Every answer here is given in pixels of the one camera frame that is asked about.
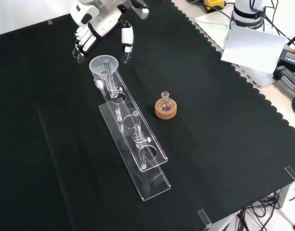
robotic arm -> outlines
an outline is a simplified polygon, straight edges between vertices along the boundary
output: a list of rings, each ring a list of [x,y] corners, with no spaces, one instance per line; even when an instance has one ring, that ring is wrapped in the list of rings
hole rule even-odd
[[[149,10],[143,1],[138,0],[75,0],[71,15],[79,25],[75,33],[73,56],[83,63],[90,51],[102,40],[122,25],[122,60],[130,60],[134,42],[132,25],[124,20],[123,13],[132,8],[142,19]]]
[[[230,27],[237,25],[254,30],[261,29],[264,24],[265,6],[266,0],[236,0]]]

yellow device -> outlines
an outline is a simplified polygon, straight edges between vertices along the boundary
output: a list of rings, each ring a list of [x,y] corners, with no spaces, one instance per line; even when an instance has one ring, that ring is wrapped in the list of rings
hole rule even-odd
[[[225,7],[225,1],[222,0],[204,0],[204,4],[208,5],[208,6],[212,6],[217,8],[218,10],[221,10]],[[204,6],[206,13],[211,13],[214,12],[215,10],[208,7],[208,6]]]

black tablecloth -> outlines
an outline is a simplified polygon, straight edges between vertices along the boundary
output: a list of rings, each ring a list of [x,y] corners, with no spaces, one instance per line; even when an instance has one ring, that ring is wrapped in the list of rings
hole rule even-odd
[[[121,32],[84,64],[71,56],[69,15],[0,36],[0,231],[194,231],[293,179],[295,129],[168,0],[126,14],[135,31],[119,72],[169,161],[172,188],[142,202],[98,110],[88,69],[120,55]],[[154,115],[168,91],[175,118]]]

cork base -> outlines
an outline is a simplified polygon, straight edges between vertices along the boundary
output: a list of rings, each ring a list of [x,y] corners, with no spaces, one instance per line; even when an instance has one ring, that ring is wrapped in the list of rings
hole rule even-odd
[[[175,117],[176,112],[177,112],[177,104],[173,99],[170,99],[170,100],[173,103],[173,107],[169,111],[163,111],[159,108],[159,103],[160,103],[161,99],[157,100],[157,102],[155,103],[155,113],[160,119],[171,119],[171,118]]]

clear acrylic rack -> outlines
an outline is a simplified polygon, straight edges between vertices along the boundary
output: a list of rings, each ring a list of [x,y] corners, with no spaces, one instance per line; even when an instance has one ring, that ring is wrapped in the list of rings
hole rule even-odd
[[[117,71],[118,61],[102,55],[90,62],[106,103],[100,112],[143,201],[171,188],[160,165],[168,158]]]

